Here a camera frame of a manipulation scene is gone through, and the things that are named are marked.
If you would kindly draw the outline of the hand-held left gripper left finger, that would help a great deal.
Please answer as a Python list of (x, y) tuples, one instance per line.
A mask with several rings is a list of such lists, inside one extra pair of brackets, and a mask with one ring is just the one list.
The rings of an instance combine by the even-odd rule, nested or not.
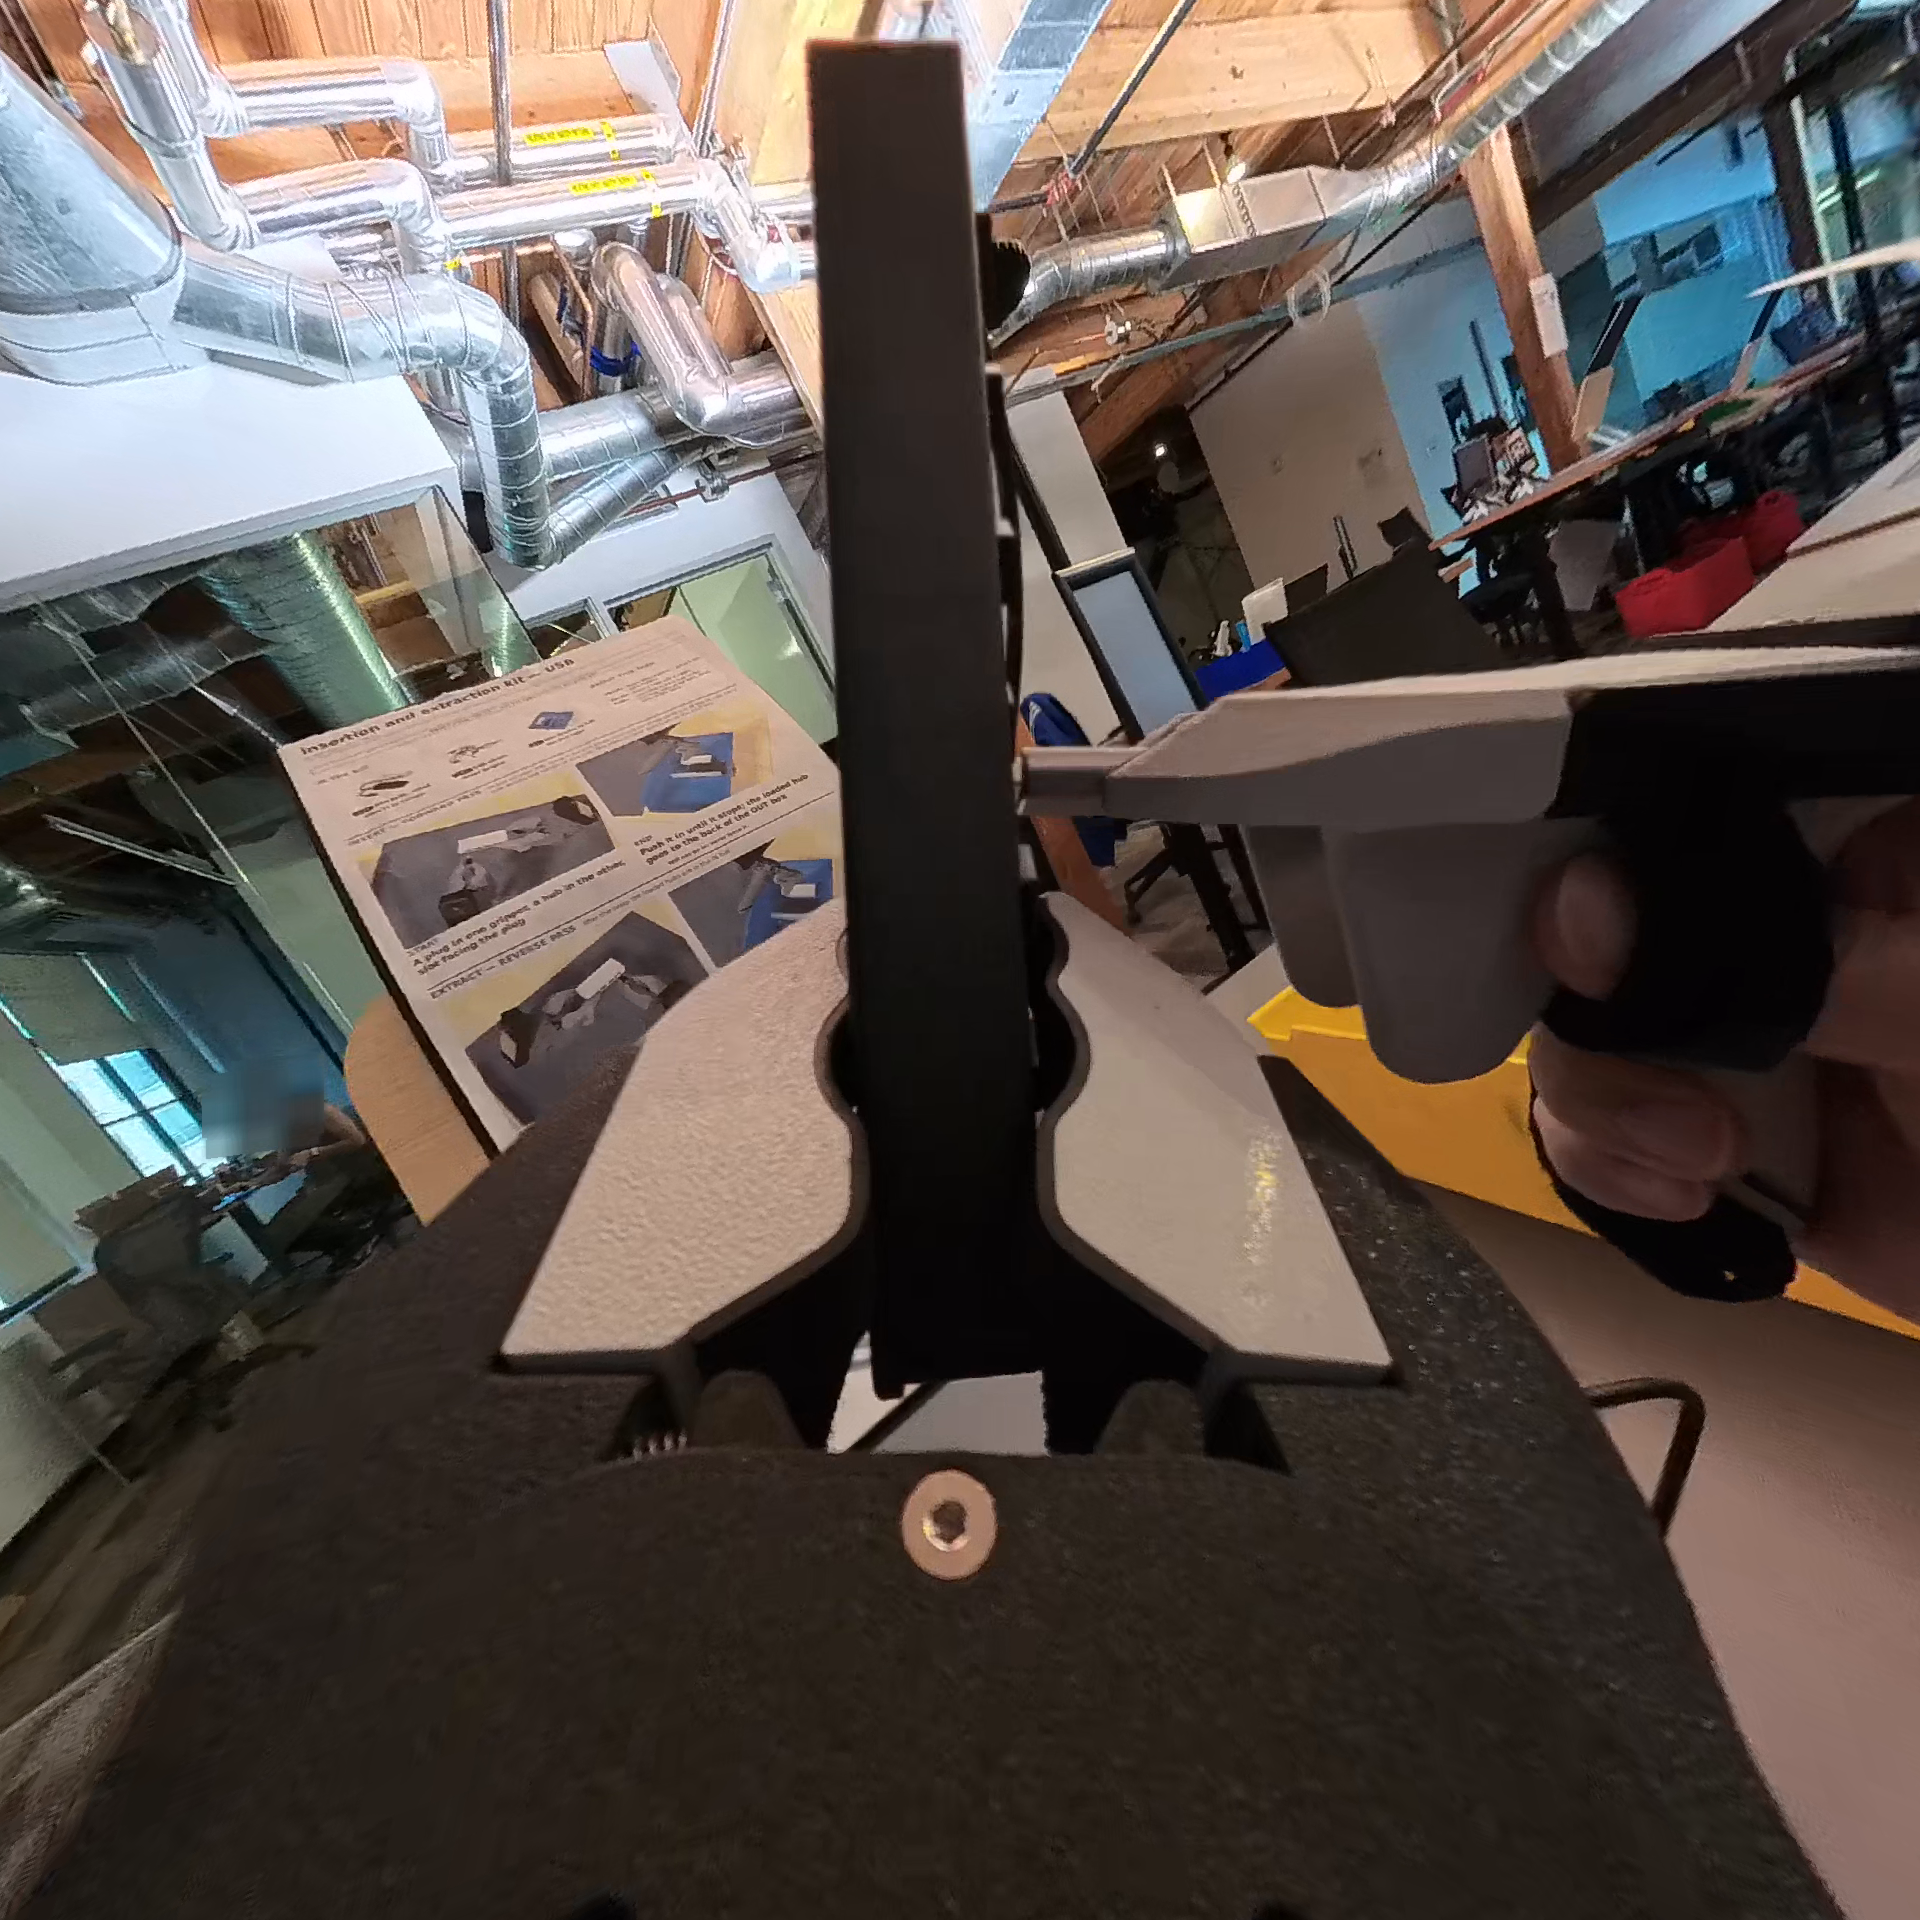
[(653, 1377), (681, 1425), (727, 1372), (828, 1443), (866, 1320), (834, 1263), (866, 1193), (831, 1089), (847, 912), (748, 951), (642, 1040), (503, 1335), (516, 1373)]

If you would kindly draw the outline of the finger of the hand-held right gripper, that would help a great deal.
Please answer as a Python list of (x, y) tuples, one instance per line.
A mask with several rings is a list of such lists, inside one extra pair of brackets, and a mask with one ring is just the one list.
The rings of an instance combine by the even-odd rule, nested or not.
[(1696, 647), (1231, 696), (1093, 778), (1132, 820), (1383, 832), (1914, 794), (1913, 647)]

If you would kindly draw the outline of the silver ventilation duct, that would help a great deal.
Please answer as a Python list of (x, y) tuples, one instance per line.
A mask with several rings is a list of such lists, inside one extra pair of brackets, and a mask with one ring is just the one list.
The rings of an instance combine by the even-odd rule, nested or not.
[(448, 378), (493, 549), (560, 555), (526, 341), (458, 280), (311, 280), (209, 249), (1, 59), (5, 361), (65, 386), (153, 378), (229, 352), (326, 381)]
[[(510, 249), (553, 234), (593, 234), (689, 217), (733, 277), (757, 295), (785, 293), (815, 274), (814, 244), (724, 162), (692, 157), (674, 125), (589, 128), (562, 140), (582, 162), (562, 172), (535, 157), (530, 137), (510, 141), (510, 181), (482, 183), (482, 153), (452, 137), (440, 95), (417, 61), (266, 61), (185, 71), (160, 50), (151, 77), (158, 101), (119, 107), (183, 229), (213, 249), (237, 252), (294, 234), (357, 234), (381, 226), (407, 274), (446, 277), (476, 252)], [(262, 131), (335, 131), (397, 124), (401, 161), (352, 161), (250, 183), (221, 178), (214, 140)]]

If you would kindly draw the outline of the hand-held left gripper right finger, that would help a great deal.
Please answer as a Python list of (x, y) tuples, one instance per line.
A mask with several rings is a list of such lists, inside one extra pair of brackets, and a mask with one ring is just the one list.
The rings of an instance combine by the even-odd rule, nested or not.
[(1047, 1440), (1098, 1440), (1142, 1384), (1207, 1429), (1252, 1387), (1397, 1386), (1247, 1040), (1080, 903), (1032, 903), (1031, 930)]

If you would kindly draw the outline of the black USB hub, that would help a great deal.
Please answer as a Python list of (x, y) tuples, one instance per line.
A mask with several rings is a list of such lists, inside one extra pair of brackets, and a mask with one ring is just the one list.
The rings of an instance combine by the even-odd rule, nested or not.
[(878, 1393), (1038, 1368), (1034, 1034), (964, 83), (807, 49), (852, 1109)]

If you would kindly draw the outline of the black framed display screen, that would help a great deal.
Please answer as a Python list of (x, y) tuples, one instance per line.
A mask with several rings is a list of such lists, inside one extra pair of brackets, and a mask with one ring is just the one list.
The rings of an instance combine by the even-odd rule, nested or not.
[(1133, 549), (1055, 568), (1050, 583), (1088, 647), (1124, 741), (1136, 745), (1204, 708), (1207, 698)]

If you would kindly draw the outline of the black office chair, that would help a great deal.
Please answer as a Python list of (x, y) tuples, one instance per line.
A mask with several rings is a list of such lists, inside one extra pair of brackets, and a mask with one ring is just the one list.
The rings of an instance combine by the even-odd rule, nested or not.
[(1497, 637), (1441, 581), (1428, 543), (1412, 543), (1268, 628), (1287, 688), (1495, 672)]

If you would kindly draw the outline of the yellow plastic bin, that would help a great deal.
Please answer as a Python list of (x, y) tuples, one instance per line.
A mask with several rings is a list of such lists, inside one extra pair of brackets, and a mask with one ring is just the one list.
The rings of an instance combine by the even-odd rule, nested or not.
[(1378, 1060), (1357, 1008), (1284, 987), (1245, 1023), (1400, 1175), (1581, 1232), (1529, 1136), (1529, 1040), (1492, 1073), (1426, 1087)]

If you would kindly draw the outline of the instruction poster board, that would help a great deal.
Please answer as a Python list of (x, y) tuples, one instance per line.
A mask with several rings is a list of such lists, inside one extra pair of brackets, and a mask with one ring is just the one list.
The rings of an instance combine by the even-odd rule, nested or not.
[(676, 615), (300, 739), (279, 769), (488, 1156), (842, 893), (831, 756)]

